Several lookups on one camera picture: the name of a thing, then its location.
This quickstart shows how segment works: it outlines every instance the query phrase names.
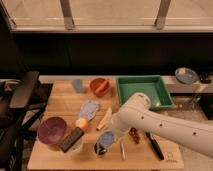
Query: green tray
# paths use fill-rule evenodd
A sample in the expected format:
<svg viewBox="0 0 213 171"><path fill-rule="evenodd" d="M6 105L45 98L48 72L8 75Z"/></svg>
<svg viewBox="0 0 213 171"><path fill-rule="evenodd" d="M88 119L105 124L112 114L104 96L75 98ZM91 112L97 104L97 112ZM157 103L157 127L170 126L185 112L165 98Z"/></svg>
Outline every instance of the green tray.
<svg viewBox="0 0 213 171"><path fill-rule="evenodd" d="M151 100L151 110L172 108L173 102L159 75L119 77L116 79L120 105L136 92L146 94Z"/></svg>

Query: utensil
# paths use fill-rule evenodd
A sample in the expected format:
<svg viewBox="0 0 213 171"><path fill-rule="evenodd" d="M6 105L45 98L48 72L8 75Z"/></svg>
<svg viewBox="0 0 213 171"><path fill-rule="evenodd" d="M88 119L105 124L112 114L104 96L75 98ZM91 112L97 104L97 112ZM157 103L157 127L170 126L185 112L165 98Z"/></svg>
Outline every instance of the utensil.
<svg viewBox="0 0 213 171"><path fill-rule="evenodd" d="M152 147L155 151L155 153L157 154L157 156L161 159L161 160L164 160L164 155L160 149L160 146L159 144L157 143L157 141L154 139L152 133L149 133L149 132L146 132L146 136L149 138L151 144L152 144Z"/></svg>
<svg viewBox="0 0 213 171"><path fill-rule="evenodd" d="M100 104L97 101L87 100L80 108L78 119L75 122L75 129L66 136L66 138L59 144L61 150L66 153L71 147L80 140L89 127L89 121L95 117L96 112L99 110Z"/></svg>
<svg viewBox="0 0 213 171"><path fill-rule="evenodd" d="M123 161L125 161L126 160L126 154L125 154L124 144L123 144L122 140L120 140L120 150L121 150L121 159Z"/></svg>

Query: metal bowl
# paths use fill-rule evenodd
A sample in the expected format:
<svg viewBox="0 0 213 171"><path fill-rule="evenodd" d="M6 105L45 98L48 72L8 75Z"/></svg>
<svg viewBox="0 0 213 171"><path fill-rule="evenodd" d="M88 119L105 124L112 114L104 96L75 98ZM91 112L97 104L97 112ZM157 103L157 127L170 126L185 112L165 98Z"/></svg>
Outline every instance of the metal bowl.
<svg viewBox="0 0 213 171"><path fill-rule="evenodd" d="M199 79L197 73L189 68L176 69L175 76L183 84L193 84Z"/></svg>

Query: floor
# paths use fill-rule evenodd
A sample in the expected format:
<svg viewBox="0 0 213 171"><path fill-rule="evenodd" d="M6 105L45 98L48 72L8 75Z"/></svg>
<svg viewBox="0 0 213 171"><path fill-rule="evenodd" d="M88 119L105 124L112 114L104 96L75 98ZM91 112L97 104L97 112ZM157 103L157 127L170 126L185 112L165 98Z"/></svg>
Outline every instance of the floor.
<svg viewBox="0 0 213 171"><path fill-rule="evenodd" d="M173 97L176 108L169 110L169 115L185 120L196 121L200 123L213 125L213 120L207 120L205 114L202 112L198 105L192 108L191 105L187 104L186 97ZM34 125L33 129L36 129L39 121ZM24 159L23 159L23 171L27 170L27 163L33 147L34 140L25 142ZM213 159L194 152L188 148L180 146L180 150L183 155L185 169L184 170L173 170L173 171L213 171Z"/></svg>

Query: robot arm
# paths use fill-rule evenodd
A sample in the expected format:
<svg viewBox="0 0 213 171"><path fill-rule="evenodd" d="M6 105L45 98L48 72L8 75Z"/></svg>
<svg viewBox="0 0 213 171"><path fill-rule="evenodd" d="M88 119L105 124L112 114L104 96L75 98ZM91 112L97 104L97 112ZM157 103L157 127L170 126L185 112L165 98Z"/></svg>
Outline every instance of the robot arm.
<svg viewBox="0 0 213 171"><path fill-rule="evenodd" d="M115 113L110 121L110 131L119 138L131 127L157 134L194 151L213 157L213 127L152 112L149 98L135 93Z"/></svg>

